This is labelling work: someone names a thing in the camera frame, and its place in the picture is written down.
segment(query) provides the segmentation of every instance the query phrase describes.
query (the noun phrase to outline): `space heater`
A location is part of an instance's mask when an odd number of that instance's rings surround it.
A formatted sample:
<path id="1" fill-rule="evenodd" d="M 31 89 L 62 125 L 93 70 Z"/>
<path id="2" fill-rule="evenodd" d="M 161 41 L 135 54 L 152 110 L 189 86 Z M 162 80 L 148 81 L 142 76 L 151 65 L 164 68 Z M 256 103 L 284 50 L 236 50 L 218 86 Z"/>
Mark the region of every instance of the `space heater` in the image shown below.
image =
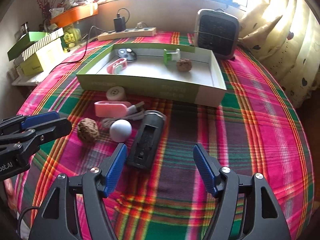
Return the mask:
<path id="1" fill-rule="evenodd" d="M 209 49 L 220 59 L 231 59 L 239 38 L 239 20 L 223 11 L 201 9 L 195 28 L 195 47 Z"/>

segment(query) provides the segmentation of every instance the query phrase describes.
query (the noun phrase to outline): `pink toy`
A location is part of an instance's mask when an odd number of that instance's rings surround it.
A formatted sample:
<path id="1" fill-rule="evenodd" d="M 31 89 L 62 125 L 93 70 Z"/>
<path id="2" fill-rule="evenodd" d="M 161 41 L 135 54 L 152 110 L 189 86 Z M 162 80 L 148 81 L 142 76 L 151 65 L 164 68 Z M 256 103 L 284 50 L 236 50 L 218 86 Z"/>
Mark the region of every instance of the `pink toy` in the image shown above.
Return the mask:
<path id="1" fill-rule="evenodd" d="M 117 59 L 107 67 L 107 72 L 109 74 L 119 74 L 121 71 L 127 68 L 127 65 L 128 62 L 126 58 Z"/>
<path id="2" fill-rule="evenodd" d="M 99 101 L 94 103 L 97 117 L 122 118 L 128 114 L 128 107 L 132 106 L 129 102 L 118 101 Z"/>

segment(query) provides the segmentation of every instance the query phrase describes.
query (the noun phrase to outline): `power strip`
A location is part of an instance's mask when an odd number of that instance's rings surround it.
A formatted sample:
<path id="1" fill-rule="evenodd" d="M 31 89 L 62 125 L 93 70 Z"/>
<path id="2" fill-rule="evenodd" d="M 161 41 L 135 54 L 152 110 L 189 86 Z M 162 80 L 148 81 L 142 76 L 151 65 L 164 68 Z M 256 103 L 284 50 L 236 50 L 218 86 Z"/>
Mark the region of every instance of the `power strip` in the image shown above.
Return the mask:
<path id="1" fill-rule="evenodd" d="M 157 28 L 126 29 L 122 32 L 102 33 L 98 36 L 98 40 L 107 41 L 122 38 L 153 37 L 156 35 L 156 32 Z"/>

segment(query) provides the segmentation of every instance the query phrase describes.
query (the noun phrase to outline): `green cardboard box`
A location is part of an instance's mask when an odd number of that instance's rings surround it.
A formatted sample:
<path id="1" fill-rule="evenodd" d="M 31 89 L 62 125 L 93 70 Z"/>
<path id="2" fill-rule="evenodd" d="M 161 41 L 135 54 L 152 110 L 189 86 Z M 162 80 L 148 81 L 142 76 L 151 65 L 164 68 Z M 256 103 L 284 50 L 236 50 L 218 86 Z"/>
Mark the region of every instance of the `green cardboard box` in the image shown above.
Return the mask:
<path id="1" fill-rule="evenodd" d="M 61 39 L 56 39 L 32 54 L 19 67 L 25 76 L 40 73 L 46 68 L 53 68 L 65 59 Z"/>
<path id="2" fill-rule="evenodd" d="M 137 60 L 119 74 L 109 74 L 107 66 L 117 60 L 119 49 L 131 49 Z M 180 49 L 181 58 L 192 61 L 189 72 L 179 72 L 176 61 L 164 64 L 164 49 Z M 127 94 L 163 98 L 218 107 L 226 85 L 211 50 L 160 43 L 114 44 L 88 62 L 77 74 L 84 90 L 108 91 L 122 86 Z"/>
<path id="3" fill-rule="evenodd" d="M 29 32 L 24 35 L 17 43 L 8 51 L 9 61 L 20 56 L 27 48 L 29 48 L 35 42 L 41 40 L 47 33 L 44 32 Z"/>

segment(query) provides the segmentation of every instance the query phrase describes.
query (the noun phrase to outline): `orange tray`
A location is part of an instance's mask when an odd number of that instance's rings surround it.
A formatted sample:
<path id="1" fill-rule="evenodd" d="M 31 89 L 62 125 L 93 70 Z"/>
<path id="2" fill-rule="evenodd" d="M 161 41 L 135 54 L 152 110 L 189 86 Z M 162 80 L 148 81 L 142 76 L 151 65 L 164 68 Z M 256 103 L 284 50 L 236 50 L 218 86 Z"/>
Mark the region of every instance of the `orange tray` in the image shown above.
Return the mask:
<path id="1" fill-rule="evenodd" d="M 95 2 L 69 9 L 68 11 L 65 11 L 62 14 L 59 14 L 55 18 L 51 19 L 50 23 L 55 23 L 59 28 L 63 28 L 71 23 L 96 14 L 98 14 L 98 4 Z"/>

